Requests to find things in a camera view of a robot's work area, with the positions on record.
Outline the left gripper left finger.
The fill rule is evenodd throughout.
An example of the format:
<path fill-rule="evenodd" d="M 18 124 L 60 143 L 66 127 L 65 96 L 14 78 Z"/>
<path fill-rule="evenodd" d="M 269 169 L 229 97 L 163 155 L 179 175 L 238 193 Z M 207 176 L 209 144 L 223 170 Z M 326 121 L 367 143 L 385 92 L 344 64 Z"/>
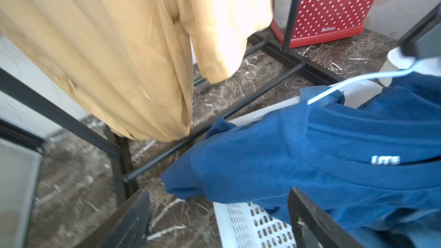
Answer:
<path fill-rule="evenodd" d="M 139 189 L 78 248 L 140 248 L 148 229 L 150 196 Z"/>

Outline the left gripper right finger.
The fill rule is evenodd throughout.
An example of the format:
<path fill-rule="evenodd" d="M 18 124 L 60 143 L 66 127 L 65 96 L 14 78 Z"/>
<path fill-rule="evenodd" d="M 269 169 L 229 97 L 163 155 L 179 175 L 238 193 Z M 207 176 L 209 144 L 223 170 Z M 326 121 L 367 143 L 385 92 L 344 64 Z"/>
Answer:
<path fill-rule="evenodd" d="M 290 190 L 288 210 L 298 248 L 362 247 L 327 212 L 297 188 Z"/>

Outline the dark blue t-shirt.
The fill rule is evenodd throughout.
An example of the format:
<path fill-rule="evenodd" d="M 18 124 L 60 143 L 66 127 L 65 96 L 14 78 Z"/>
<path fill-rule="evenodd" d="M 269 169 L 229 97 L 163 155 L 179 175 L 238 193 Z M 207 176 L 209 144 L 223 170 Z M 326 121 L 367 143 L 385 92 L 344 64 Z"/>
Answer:
<path fill-rule="evenodd" d="M 298 104 L 235 126 L 219 119 L 161 176 L 180 199 L 252 202 L 289 221 L 303 191 L 345 230 L 398 209 L 441 207 L 441 79 L 412 73 L 354 109 L 337 91 L 305 88 Z"/>

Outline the slate blue t-shirt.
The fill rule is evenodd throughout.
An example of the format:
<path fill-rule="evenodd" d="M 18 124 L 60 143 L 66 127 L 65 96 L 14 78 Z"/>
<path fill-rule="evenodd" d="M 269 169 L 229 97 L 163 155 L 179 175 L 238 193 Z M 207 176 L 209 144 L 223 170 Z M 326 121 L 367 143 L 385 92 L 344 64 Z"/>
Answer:
<path fill-rule="evenodd" d="M 441 211 L 398 209 L 350 235 L 366 248 L 439 248 Z"/>

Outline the light blue hanger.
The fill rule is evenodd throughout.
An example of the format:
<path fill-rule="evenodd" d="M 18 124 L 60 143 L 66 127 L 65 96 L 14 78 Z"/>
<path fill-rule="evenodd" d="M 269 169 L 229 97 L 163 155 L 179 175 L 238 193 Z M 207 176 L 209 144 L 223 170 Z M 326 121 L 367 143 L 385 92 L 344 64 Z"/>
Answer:
<path fill-rule="evenodd" d="M 311 105 L 317 101 L 320 101 L 324 97 L 340 90 L 341 88 L 343 88 L 347 85 L 351 85 L 353 83 L 357 83 L 360 81 L 372 80 L 372 79 L 384 79 L 384 78 L 398 78 L 398 77 L 409 75 L 410 73 L 413 73 L 413 71 L 415 71 L 418 68 L 420 63 L 421 63 L 421 60 L 416 60 L 409 68 L 407 68 L 405 70 L 368 73 L 368 74 L 364 74 L 364 75 L 355 76 L 350 79 L 346 79 L 340 83 L 337 83 L 335 86 L 329 88 L 328 90 L 318 94 L 317 96 L 309 99 L 307 101 L 307 104 Z"/>

